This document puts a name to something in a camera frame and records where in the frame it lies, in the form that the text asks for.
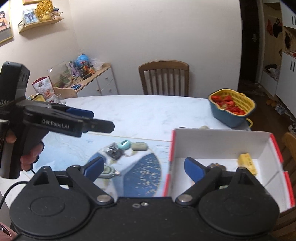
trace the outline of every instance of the small yellow package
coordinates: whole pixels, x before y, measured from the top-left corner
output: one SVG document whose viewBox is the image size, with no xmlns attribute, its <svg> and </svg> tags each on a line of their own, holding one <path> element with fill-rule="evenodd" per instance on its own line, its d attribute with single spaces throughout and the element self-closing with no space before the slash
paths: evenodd
<svg viewBox="0 0 296 241">
<path fill-rule="evenodd" d="M 237 164 L 240 167 L 246 167 L 254 176 L 257 174 L 257 170 L 249 153 L 239 155 Z"/>
</svg>

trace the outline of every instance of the framed portrait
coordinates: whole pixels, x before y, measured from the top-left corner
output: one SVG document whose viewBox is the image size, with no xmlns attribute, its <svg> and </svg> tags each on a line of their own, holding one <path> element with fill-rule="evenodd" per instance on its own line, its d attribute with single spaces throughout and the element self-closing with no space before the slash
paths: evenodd
<svg viewBox="0 0 296 241">
<path fill-rule="evenodd" d="M 26 24 L 38 22 L 38 18 L 35 15 L 34 9 L 25 10 L 22 12 L 22 14 L 24 16 L 24 20 L 26 21 Z"/>
<path fill-rule="evenodd" d="M 39 3 L 41 0 L 22 0 L 23 5 Z"/>
<path fill-rule="evenodd" d="M 0 44 L 13 38 L 10 19 L 10 0 L 0 7 Z"/>
</svg>

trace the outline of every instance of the globe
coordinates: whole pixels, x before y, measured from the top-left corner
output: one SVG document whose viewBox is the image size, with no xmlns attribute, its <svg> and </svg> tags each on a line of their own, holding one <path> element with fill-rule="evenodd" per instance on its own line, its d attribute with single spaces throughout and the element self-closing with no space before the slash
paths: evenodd
<svg viewBox="0 0 296 241">
<path fill-rule="evenodd" d="M 82 54 L 82 55 L 79 55 L 78 56 L 78 58 L 77 58 L 77 60 L 76 60 L 76 64 L 77 64 L 77 66 L 80 68 L 80 67 L 82 67 L 82 63 L 83 62 L 87 62 L 87 64 L 89 63 L 89 58 L 88 58 L 88 56 L 87 55 L 85 55 L 84 53 Z"/>
</svg>

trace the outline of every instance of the chair backrest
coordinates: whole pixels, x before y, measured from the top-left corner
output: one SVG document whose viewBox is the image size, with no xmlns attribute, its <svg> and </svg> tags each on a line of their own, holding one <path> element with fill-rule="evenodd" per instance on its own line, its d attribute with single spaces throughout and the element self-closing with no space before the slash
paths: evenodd
<svg viewBox="0 0 296 241">
<path fill-rule="evenodd" d="M 290 132 L 286 132 L 282 141 L 285 144 L 285 148 L 282 150 L 283 169 L 289 173 L 294 197 L 296 197 L 296 137 Z M 273 235 L 279 240 L 296 239 L 296 207 L 280 214 Z"/>
<path fill-rule="evenodd" d="M 56 95 L 61 94 L 62 98 L 64 99 L 77 97 L 75 90 L 72 88 L 54 87 L 54 92 L 56 93 Z"/>
<path fill-rule="evenodd" d="M 145 95 L 188 96 L 189 65 L 176 60 L 161 60 L 139 67 Z"/>
</svg>

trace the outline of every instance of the human hand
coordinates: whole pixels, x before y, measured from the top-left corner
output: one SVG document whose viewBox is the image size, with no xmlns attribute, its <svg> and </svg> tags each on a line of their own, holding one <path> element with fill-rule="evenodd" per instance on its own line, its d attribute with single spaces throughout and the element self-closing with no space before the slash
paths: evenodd
<svg viewBox="0 0 296 241">
<path fill-rule="evenodd" d="M 5 140 L 7 141 L 7 143 L 13 144 L 15 143 L 17 138 L 11 130 L 8 130 Z M 43 145 L 40 143 L 37 146 L 33 147 L 33 149 L 30 151 L 30 154 L 22 156 L 20 158 L 22 170 L 24 171 L 30 170 L 32 163 L 36 161 L 36 159 L 38 158 L 38 156 L 41 154 L 42 151 L 43 151 Z"/>
</svg>

